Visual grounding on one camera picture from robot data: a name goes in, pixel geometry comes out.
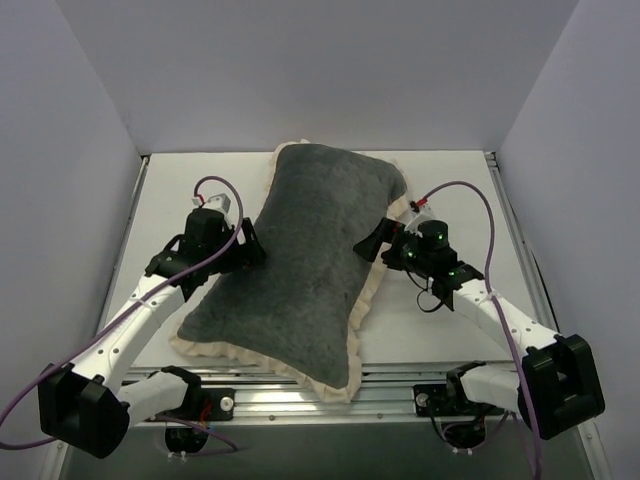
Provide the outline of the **dark green ruffled pillowcase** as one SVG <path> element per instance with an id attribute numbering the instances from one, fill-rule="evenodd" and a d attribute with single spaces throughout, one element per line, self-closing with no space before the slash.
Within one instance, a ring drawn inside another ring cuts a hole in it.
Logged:
<path id="1" fill-rule="evenodd" d="M 353 250 L 408 208 L 393 161 L 308 142 L 279 146 L 254 228 L 258 266 L 221 275 L 176 326 L 171 346 L 293 379 L 347 403 L 361 385 L 356 336 L 386 272 Z"/>

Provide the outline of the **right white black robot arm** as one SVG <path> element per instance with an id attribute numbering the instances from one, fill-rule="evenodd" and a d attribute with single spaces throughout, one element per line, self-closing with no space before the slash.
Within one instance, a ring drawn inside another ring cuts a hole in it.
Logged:
<path id="1" fill-rule="evenodd" d="M 543 440 L 601 415 L 605 399 L 588 342 L 565 337 L 503 299 L 487 277 L 458 257 L 448 226 L 423 220 L 406 226 L 384 218 L 353 247 L 430 285 L 440 305 L 470 321 L 512 357 L 511 371 L 473 361 L 446 375 L 444 403 L 455 412 L 492 406 L 517 413 Z"/>

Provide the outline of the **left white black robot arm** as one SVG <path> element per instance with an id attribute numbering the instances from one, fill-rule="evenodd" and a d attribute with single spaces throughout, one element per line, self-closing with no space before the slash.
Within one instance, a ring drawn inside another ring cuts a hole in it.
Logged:
<path id="1" fill-rule="evenodd" d="M 164 322 L 211 276 L 260 265 L 265 258 L 249 218 L 232 226 L 224 207 L 194 209 L 183 233 L 152 257 L 95 342 L 51 367 L 39 382 L 42 432 L 103 459 L 141 422 L 164 414 L 198 418 L 207 403 L 198 375 L 166 366 L 129 385 L 123 380 Z"/>

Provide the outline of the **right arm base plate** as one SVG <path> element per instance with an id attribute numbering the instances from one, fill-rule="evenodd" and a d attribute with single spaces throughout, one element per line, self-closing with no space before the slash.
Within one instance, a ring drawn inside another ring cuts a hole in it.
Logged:
<path id="1" fill-rule="evenodd" d="M 418 417 L 454 416 L 456 410 L 444 383 L 416 384 L 412 387 L 414 410 Z"/>

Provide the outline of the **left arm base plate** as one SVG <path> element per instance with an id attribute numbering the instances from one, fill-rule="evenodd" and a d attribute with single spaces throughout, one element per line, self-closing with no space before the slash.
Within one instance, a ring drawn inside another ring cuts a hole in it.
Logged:
<path id="1" fill-rule="evenodd" d="M 200 422 L 231 421 L 234 418 L 236 390 L 228 387 L 202 390 L 197 413 Z"/>

